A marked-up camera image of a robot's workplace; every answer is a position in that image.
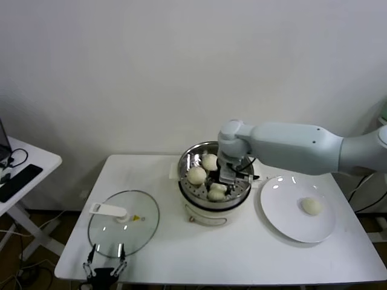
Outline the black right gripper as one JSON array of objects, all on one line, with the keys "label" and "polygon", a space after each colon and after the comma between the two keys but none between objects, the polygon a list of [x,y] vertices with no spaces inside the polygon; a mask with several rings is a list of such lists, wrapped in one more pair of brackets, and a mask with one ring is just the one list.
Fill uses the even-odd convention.
[{"label": "black right gripper", "polygon": [[[221,169],[231,170],[232,169],[231,163],[227,163],[223,159],[217,159],[216,166],[217,166],[218,170],[221,170]],[[207,185],[211,185],[212,183],[218,183],[219,182],[219,175],[220,175],[219,171],[208,171],[208,173],[207,173]],[[227,190],[225,192],[226,196],[237,196],[238,195],[237,184],[235,184],[235,183],[234,184],[227,184],[226,187],[227,187]]]}]

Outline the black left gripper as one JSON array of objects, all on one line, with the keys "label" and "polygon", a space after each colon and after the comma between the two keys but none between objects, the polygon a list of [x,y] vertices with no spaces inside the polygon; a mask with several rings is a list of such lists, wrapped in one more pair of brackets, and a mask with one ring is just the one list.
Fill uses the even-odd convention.
[{"label": "black left gripper", "polygon": [[83,270],[87,277],[90,278],[90,284],[93,290],[109,290],[110,287],[117,282],[119,276],[127,267],[125,245],[119,243],[119,265],[114,268],[96,268],[95,275],[91,264],[93,262],[94,254],[96,252],[96,244],[93,245],[92,250],[89,252],[86,262],[83,263]]}]

